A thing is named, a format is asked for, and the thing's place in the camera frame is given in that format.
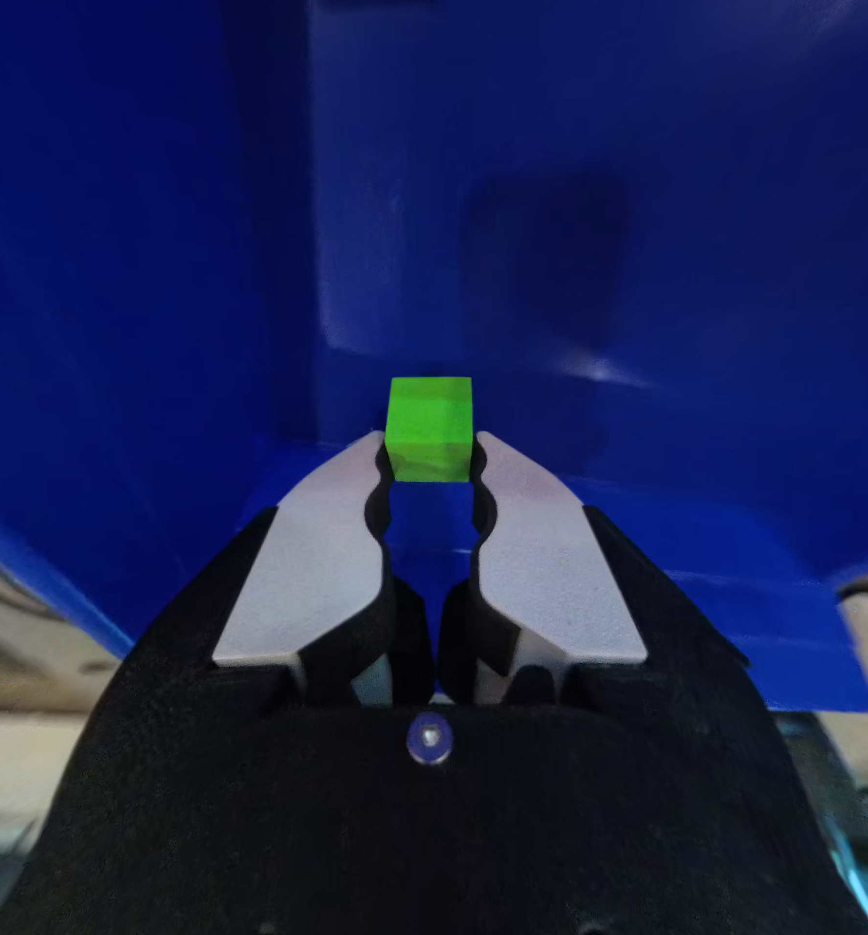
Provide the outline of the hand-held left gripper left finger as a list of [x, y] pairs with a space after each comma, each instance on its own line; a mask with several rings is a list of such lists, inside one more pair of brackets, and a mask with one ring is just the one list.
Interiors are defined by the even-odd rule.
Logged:
[[425, 705], [425, 602], [393, 573], [391, 462], [371, 431], [278, 503], [213, 650], [220, 669], [280, 667], [302, 700]]

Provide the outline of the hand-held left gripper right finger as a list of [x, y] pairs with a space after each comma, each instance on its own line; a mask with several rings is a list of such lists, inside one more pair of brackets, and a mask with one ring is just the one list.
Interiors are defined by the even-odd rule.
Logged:
[[536, 671], [557, 699], [582, 665], [636, 669], [648, 649], [580, 498], [530, 457], [476, 433], [478, 539], [443, 605], [438, 680], [456, 704], [498, 705]]

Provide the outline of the green wooden cube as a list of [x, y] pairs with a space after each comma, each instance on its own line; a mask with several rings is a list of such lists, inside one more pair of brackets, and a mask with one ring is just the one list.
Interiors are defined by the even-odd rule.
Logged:
[[394, 377], [384, 443], [400, 483], [466, 484], [472, 460], [469, 377]]

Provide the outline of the blue plastic bin with cubes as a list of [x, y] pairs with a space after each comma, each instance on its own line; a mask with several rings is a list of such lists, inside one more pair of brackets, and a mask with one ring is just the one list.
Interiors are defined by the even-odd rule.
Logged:
[[868, 2], [0, 2], [0, 563], [116, 656], [395, 377], [868, 711]]

